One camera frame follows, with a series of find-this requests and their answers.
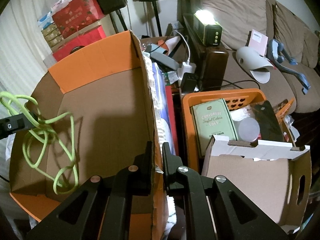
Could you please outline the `orange cardboard box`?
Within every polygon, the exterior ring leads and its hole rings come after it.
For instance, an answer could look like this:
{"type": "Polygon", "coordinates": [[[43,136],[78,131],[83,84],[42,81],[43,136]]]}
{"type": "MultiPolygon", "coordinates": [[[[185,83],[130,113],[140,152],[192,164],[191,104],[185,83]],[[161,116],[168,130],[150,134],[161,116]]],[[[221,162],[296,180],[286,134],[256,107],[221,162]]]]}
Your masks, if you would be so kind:
{"type": "Polygon", "coordinates": [[[42,156],[39,170],[22,152],[25,132],[15,135],[10,158],[10,194],[31,217],[41,221],[63,200],[53,191],[52,177],[69,164],[61,145],[74,146],[79,181],[109,177],[133,164],[148,141],[158,142],[150,92],[152,68],[139,39],[130,31],[109,36],[68,55],[49,68],[33,91],[38,102],[27,108],[45,119],[71,112],[53,124],[60,142],[44,147],[34,140],[32,161],[42,156]]]}

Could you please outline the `white brown cardboard box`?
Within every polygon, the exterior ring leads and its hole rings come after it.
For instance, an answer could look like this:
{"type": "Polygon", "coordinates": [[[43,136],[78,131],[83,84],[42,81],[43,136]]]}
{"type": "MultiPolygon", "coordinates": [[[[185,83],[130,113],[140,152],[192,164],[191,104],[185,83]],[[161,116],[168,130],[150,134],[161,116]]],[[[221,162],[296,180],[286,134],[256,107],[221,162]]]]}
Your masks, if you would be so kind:
{"type": "Polygon", "coordinates": [[[310,146],[268,140],[255,144],[212,137],[202,175],[225,176],[284,231],[295,230],[302,223],[310,192],[310,146]]]}

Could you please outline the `translucent round lid container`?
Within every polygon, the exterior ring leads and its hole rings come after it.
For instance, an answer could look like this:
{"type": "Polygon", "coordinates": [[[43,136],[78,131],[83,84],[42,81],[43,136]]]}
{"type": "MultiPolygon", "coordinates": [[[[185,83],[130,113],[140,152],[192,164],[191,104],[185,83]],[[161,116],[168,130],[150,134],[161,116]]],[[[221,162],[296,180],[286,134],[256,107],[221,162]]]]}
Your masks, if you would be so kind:
{"type": "Polygon", "coordinates": [[[237,133],[241,141],[254,142],[260,134],[260,126],[254,118],[247,117],[237,123],[237,133]]]}

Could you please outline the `blue white plastic package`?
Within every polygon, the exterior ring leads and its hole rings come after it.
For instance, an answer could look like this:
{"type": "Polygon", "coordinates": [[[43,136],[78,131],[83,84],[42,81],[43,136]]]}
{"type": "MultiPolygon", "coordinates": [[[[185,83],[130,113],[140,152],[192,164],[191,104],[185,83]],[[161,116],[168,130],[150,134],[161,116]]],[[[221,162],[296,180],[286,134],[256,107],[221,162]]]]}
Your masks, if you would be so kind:
{"type": "Polygon", "coordinates": [[[158,129],[159,143],[162,145],[168,142],[172,155],[176,154],[174,140],[171,132],[171,125],[169,119],[169,109],[167,102],[167,95],[165,92],[165,81],[161,70],[157,63],[152,63],[152,73],[154,78],[154,85],[156,91],[155,113],[158,129]]]}

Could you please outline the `green tissue box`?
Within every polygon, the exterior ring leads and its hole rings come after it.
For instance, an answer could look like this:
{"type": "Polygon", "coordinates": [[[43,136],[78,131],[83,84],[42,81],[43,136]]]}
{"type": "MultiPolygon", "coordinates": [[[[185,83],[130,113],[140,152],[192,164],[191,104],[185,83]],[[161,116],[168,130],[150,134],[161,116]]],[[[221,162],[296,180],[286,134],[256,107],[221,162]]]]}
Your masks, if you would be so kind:
{"type": "Polygon", "coordinates": [[[225,99],[201,103],[190,108],[195,125],[199,156],[204,157],[212,135],[238,140],[238,134],[225,99]]]}

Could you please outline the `black flat case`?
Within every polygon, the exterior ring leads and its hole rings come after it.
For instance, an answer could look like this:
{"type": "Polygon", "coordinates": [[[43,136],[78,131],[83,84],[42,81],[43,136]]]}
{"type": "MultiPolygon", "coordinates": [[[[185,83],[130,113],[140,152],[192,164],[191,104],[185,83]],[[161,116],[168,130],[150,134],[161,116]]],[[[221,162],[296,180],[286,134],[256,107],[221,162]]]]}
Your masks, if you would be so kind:
{"type": "Polygon", "coordinates": [[[283,134],[270,102],[252,103],[250,107],[259,124],[261,139],[283,142],[283,134]]]}

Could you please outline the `stacked gold boxes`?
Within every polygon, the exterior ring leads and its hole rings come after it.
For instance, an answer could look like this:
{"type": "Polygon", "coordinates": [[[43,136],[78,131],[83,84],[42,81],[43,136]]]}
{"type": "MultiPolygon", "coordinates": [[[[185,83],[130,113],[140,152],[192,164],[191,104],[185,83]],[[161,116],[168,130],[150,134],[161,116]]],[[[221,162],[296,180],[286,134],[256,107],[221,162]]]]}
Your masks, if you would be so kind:
{"type": "Polygon", "coordinates": [[[53,48],[63,40],[63,36],[55,23],[51,23],[41,32],[50,48],[53,48]]]}

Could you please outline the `orange plastic basket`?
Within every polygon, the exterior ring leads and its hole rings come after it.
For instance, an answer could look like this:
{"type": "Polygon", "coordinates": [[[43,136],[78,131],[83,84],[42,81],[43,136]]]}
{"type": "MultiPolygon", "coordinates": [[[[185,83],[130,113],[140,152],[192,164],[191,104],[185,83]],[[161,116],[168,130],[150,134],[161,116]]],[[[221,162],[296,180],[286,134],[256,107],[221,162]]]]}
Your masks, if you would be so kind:
{"type": "Polygon", "coordinates": [[[200,151],[197,128],[193,116],[193,107],[202,103],[217,100],[222,106],[222,114],[245,107],[251,103],[259,103],[266,100],[264,93],[256,88],[217,90],[210,92],[190,93],[182,99],[182,113],[184,118],[185,137],[187,144],[188,165],[196,170],[202,169],[200,159],[204,155],[200,151]]]}

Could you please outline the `blue white tissue pack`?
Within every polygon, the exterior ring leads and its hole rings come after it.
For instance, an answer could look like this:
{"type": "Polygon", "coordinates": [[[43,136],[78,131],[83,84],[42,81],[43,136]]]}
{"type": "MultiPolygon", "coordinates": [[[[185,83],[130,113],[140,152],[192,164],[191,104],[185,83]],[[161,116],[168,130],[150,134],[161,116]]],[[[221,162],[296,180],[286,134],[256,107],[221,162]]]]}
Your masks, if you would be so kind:
{"type": "Polygon", "coordinates": [[[46,29],[49,25],[54,23],[52,15],[52,11],[49,11],[37,21],[37,25],[41,30],[46,29]]]}

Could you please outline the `red collection gift bag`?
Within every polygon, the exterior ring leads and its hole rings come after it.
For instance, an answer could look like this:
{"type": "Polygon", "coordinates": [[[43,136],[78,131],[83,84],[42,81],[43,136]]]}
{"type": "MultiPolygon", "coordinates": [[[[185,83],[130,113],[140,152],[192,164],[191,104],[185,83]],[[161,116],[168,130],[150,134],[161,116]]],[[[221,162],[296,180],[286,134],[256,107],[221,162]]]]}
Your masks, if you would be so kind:
{"type": "Polygon", "coordinates": [[[53,57],[56,61],[60,61],[75,51],[76,47],[85,47],[94,42],[97,42],[106,37],[106,34],[101,25],[66,41],[63,45],[58,47],[56,52],[53,52],[53,57]]]}

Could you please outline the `black power adapter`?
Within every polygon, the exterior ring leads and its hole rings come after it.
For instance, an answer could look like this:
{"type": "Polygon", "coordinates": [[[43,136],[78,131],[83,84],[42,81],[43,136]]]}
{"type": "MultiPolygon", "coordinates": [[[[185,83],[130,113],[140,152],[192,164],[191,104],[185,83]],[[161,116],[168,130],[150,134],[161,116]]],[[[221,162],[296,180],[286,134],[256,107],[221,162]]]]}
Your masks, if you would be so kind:
{"type": "Polygon", "coordinates": [[[180,89],[182,94],[189,94],[192,93],[198,83],[198,76],[193,73],[184,73],[180,89]]]}

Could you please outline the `red gift bag upper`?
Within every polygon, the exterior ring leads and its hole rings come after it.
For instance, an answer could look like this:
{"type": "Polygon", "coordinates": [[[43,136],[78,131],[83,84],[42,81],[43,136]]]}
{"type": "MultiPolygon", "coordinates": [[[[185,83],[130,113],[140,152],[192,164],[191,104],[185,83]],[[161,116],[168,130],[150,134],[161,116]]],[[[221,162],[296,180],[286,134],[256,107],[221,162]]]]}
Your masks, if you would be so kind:
{"type": "Polygon", "coordinates": [[[103,17],[105,14],[97,0],[71,0],[52,16],[63,38],[71,36],[103,17]]]}

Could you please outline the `white power adapter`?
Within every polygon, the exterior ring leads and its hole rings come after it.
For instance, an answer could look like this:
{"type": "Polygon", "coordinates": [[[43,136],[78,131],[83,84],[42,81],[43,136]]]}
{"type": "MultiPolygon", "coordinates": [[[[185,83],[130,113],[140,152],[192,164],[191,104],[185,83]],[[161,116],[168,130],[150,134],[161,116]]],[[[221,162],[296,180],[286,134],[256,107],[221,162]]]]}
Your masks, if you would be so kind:
{"type": "Polygon", "coordinates": [[[194,74],[195,70],[196,70],[195,63],[182,62],[181,67],[178,68],[178,70],[177,70],[177,75],[178,75],[179,79],[183,79],[183,76],[185,73],[194,74]]]}

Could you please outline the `dark wooden side cabinet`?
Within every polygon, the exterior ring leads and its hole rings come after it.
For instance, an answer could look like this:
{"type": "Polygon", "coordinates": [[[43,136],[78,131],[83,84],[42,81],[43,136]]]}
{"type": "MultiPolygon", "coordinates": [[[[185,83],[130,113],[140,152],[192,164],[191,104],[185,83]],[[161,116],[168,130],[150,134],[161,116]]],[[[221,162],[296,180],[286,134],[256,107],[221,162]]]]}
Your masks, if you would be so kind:
{"type": "Polygon", "coordinates": [[[193,28],[192,14],[184,14],[183,20],[189,36],[191,60],[196,64],[199,90],[220,90],[229,57],[227,49],[223,45],[203,45],[193,28]]]}

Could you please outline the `white curved neck massager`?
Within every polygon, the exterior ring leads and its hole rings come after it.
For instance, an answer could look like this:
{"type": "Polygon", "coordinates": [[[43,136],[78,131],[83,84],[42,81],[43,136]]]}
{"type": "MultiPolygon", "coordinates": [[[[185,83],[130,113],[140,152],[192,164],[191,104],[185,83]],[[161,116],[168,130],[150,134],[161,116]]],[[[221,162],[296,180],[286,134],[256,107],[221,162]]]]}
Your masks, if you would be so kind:
{"type": "Polygon", "coordinates": [[[254,48],[242,47],[236,51],[238,64],[259,83],[265,84],[270,80],[273,64],[261,56],[254,48]]]}

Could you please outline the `pink booklet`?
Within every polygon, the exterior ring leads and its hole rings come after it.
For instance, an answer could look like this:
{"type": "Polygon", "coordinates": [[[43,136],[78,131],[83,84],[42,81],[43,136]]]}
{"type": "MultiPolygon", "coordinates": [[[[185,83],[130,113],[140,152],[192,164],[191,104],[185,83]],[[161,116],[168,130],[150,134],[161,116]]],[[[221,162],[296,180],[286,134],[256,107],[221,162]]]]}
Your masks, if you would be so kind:
{"type": "Polygon", "coordinates": [[[251,31],[248,46],[258,52],[259,55],[265,56],[267,50],[268,37],[254,29],[251,31]]]}

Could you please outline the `glowing portable lamp speaker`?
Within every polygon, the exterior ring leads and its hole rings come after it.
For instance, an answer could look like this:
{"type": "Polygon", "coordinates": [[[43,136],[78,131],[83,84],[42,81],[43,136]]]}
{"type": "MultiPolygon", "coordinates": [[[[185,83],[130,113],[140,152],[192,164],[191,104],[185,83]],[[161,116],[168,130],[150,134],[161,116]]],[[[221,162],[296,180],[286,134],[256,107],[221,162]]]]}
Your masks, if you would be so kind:
{"type": "Polygon", "coordinates": [[[208,10],[197,10],[194,13],[193,28],[204,46],[219,46],[222,27],[208,10]]]}

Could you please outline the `brown sofa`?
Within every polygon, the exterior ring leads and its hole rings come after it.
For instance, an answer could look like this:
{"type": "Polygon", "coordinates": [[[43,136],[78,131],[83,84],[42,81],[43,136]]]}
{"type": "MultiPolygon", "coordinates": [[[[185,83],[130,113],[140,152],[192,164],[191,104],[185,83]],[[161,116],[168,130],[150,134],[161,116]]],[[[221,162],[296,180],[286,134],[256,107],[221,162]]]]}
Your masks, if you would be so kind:
{"type": "Polygon", "coordinates": [[[272,106],[293,102],[290,112],[319,110],[315,71],[318,37],[275,0],[183,0],[195,30],[199,16],[222,27],[221,52],[197,67],[199,88],[257,88],[272,106]]]}

